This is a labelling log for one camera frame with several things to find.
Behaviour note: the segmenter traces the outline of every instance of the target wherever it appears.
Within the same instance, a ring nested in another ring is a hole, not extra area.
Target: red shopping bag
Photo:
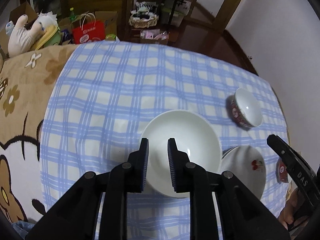
[[[84,24],[84,20],[87,16],[93,15],[94,22]],[[92,41],[103,41],[105,38],[104,24],[101,21],[96,21],[94,14],[88,13],[84,15],[84,20],[80,26],[72,30],[73,37],[76,44],[92,42]]]

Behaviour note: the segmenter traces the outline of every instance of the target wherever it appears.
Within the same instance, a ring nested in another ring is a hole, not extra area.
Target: wicker basket
[[[152,26],[156,26],[158,22],[159,16],[156,17],[156,19],[149,20],[148,22],[143,21],[142,19],[135,20],[133,19],[133,16],[129,19],[129,24],[133,26],[134,28],[149,28]]]

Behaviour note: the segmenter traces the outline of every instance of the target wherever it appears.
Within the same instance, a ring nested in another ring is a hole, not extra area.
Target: checkered tablecloth
[[[249,131],[228,117],[226,98],[245,88],[259,100],[263,124]],[[206,118],[223,150],[250,144],[264,157],[261,201],[278,216],[287,185],[276,182],[278,156],[267,146],[275,133],[287,141],[283,114],[270,85],[239,67],[172,47],[126,42],[80,45],[66,63],[42,127],[41,181],[49,209],[86,171],[103,173],[138,149],[145,126],[172,109]],[[147,188],[128,195],[129,239],[189,239],[189,199]]]

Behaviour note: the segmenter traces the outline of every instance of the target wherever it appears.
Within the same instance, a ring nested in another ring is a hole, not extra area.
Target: cartoon blanket
[[[0,209],[10,222],[45,213],[40,133],[55,82],[76,45],[50,46],[0,66]]]

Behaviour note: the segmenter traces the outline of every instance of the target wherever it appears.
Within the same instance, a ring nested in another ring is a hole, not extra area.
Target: plate with cherry design
[[[219,173],[223,171],[231,171],[258,199],[261,199],[266,185],[266,166],[256,148],[242,145],[226,152]]]

